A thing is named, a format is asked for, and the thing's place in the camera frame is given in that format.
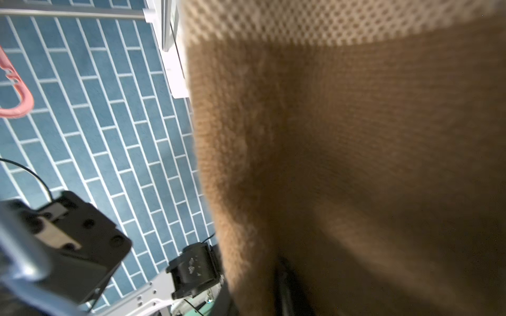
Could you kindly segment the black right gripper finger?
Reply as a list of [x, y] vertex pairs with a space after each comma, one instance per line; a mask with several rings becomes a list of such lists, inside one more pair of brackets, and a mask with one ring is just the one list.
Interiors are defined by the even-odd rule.
[[275, 270], [275, 310], [281, 316], [314, 316], [295, 272], [284, 258]]

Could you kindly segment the beige brown plaid scarf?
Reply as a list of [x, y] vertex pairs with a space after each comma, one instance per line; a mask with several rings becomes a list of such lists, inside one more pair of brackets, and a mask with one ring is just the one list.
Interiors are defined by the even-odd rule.
[[183, 1], [241, 315], [505, 314], [504, 1]]

